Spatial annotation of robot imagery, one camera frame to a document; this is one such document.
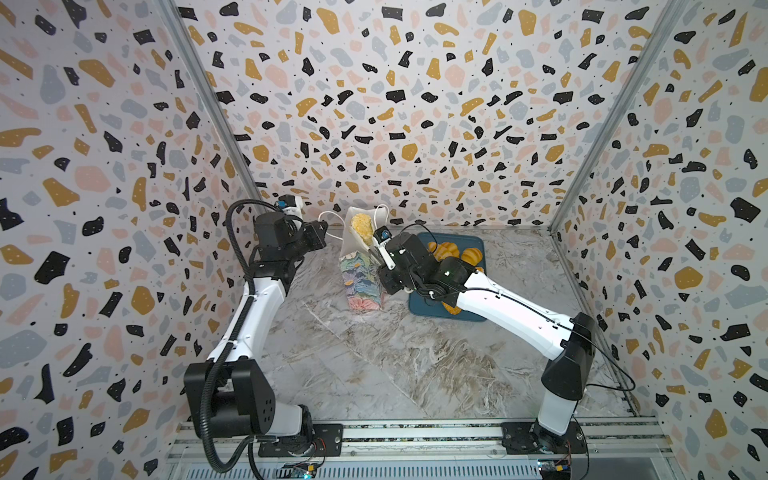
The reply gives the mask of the pale crumbly bread roll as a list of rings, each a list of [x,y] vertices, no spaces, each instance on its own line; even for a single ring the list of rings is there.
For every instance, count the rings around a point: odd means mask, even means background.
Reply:
[[[352,217],[351,230],[357,235],[360,241],[370,247],[373,243],[374,222],[370,215],[359,213]]]

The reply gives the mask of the large sesame bread loaf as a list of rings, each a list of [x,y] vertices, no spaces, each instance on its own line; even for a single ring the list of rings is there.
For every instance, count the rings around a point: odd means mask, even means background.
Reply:
[[[451,315],[458,315],[462,312],[462,309],[459,307],[451,306],[445,302],[442,303],[443,307],[447,312],[449,312]]]

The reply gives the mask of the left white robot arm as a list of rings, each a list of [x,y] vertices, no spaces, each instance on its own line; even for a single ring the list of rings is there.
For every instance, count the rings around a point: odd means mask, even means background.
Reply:
[[[244,269],[243,296],[219,344],[191,364],[184,388],[200,439],[238,436],[312,438],[309,410],[276,399],[258,364],[280,306],[305,256],[326,246],[325,222],[306,222],[299,207],[273,209],[254,220],[250,254],[233,249]]]

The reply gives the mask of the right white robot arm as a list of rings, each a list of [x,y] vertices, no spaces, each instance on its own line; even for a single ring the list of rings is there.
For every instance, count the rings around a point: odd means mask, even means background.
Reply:
[[[502,287],[480,267],[484,254],[478,248],[429,246],[414,234],[403,230],[394,235],[385,226],[369,233],[354,226],[348,231],[373,255],[388,294],[407,291],[483,317],[542,354],[548,363],[541,376],[544,397],[535,431],[556,437],[566,434],[587,388],[596,351],[590,316],[569,318]]]

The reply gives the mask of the white floral paper bag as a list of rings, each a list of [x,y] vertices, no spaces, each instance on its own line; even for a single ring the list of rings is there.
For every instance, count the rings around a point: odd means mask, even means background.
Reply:
[[[326,210],[318,215],[318,219],[342,227],[341,234],[328,232],[328,235],[341,242],[339,267],[349,308],[358,312],[378,311],[383,309],[383,294],[376,274],[377,266],[367,248],[351,230],[352,217],[359,213],[372,217],[375,231],[386,225],[390,208],[386,204],[379,204],[372,209],[349,207],[344,217],[335,211]]]

